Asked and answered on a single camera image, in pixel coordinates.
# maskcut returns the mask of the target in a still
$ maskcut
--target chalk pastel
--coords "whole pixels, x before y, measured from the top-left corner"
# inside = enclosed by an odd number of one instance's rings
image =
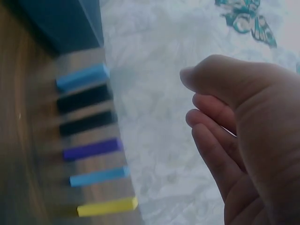
[[[111,111],[101,112],[60,125],[60,134],[61,136],[73,135],[89,129],[106,126],[116,121],[117,116],[115,113]]]
[[[78,216],[91,217],[135,210],[138,205],[136,197],[123,198],[110,202],[87,204],[77,207]]]
[[[91,172],[83,175],[71,176],[70,185],[72,187],[85,186],[120,179],[127,176],[129,176],[129,168],[127,166],[123,166],[112,170]]]
[[[56,79],[60,92],[69,92],[90,84],[105,82],[109,79],[109,69],[104,63],[98,64]]]
[[[70,96],[61,97],[56,101],[56,105],[60,113],[69,113],[77,109],[111,100],[112,98],[113,95],[109,87],[105,84]]]
[[[95,155],[107,154],[123,150],[122,142],[119,138],[96,142],[85,146],[65,149],[63,157],[65,161],[73,161]]]

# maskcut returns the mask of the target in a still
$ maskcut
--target wooden table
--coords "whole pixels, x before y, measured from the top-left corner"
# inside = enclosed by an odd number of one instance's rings
[[[26,26],[0,5],[1,224],[143,224],[139,209],[101,217],[76,217],[80,204],[135,195],[130,179],[84,188],[68,184],[70,175],[126,165],[123,152],[72,163],[62,161],[64,147],[119,135],[117,125],[65,139],[59,134],[58,125],[64,121],[113,109],[113,103],[106,102],[59,116],[55,105],[55,77],[104,60],[103,49],[51,56]]]

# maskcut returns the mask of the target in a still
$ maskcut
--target hand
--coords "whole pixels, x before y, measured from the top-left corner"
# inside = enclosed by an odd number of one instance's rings
[[[225,224],[300,224],[300,78],[224,56],[180,77],[196,92],[186,120],[225,202]]]

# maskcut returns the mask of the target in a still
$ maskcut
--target light blue chalk pastel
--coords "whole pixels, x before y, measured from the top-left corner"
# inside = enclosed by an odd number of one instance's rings
[[[105,82],[108,79],[109,69],[101,63],[56,79],[56,86],[60,92],[66,93],[94,83]]]
[[[127,166],[115,168],[112,170],[105,170],[99,172],[92,172],[83,175],[71,176],[70,184],[72,187],[90,185],[109,180],[119,179],[129,176],[129,168]]]

